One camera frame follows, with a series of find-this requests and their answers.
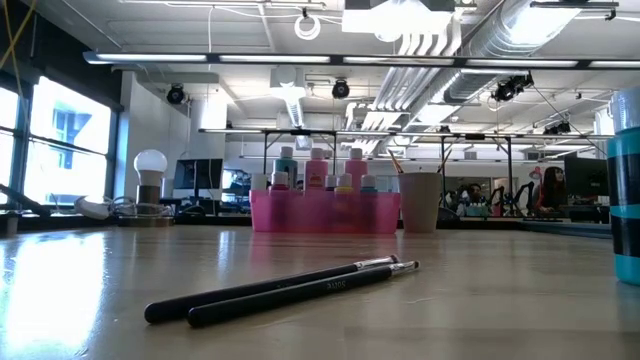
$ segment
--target pink bottle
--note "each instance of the pink bottle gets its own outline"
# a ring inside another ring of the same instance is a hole
[[[324,150],[311,149],[311,160],[304,165],[304,190],[324,191],[324,179],[329,173],[329,163],[323,160]]]
[[[362,160],[362,149],[351,148],[349,150],[349,160],[344,163],[344,172],[351,174],[351,187],[354,193],[359,193],[362,188],[362,175],[368,174],[367,163]]]

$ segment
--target table surface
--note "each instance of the table surface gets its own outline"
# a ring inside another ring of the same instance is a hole
[[[147,303],[396,253],[381,284],[193,330]],[[638,359],[640,288],[610,240],[510,231],[346,237],[250,228],[0,239],[1,359]]]

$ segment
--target spotlight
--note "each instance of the spotlight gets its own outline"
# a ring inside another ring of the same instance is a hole
[[[167,93],[167,101],[172,105],[182,105],[187,102],[183,84],[171,84],[171,90]]]
[[[336,80],[336,84],[333,85],[331,95],[333,95],[334,99],[344,99],[349,96],[349,85],[347,85],[347,80]]]
[[[568,134],[571,132],[571,125],[569,125],[568,121],[563,121],[558,125],[558,132]]]
[[[524,89],[533,86],[534,84],[531,72],[526,76],[512,76],[509,80],[498,83],[498,88],[496,91],[491,93],[491,98],[495,99],[497,102],[509,101],[524,92]]]

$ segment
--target monitor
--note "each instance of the monitor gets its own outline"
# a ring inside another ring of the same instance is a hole
[[[222,159],[178,160],[173,185],[174,189],[220,189],[221,178]]]
[[[564,174],[569,195],[609,196],[609,172],[606,160],[565,158]]]

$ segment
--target brush handle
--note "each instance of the brush handle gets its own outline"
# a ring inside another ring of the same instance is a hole
[[[389,266],[383,266],[313,281],[286,289],[205,305],[191,309],[187,320],[192,327],[203,327],[261,311],[275,309],[288,304],[381,282],[389,279],[392,274],[393,272]]]
[[[353,264],[334,268],[318,270],[303,274],[286,276],[278,279],[266,280],[253,284],[236,286],[228,289],[220,289],[201,294],[179,297],[175,299],[155,302],[147,305],[144,310],[144,318],[150,324],[179,320],[187,317],[189,310],[194,307],[212,304],[220,301],[235,299],[243,296],[255,295],[267,291],[299,285],[310,281],[326,279],[338,275],[368,269],[380,265],[394,264],[398,262],[395,255],[383,258],[358,261]]]

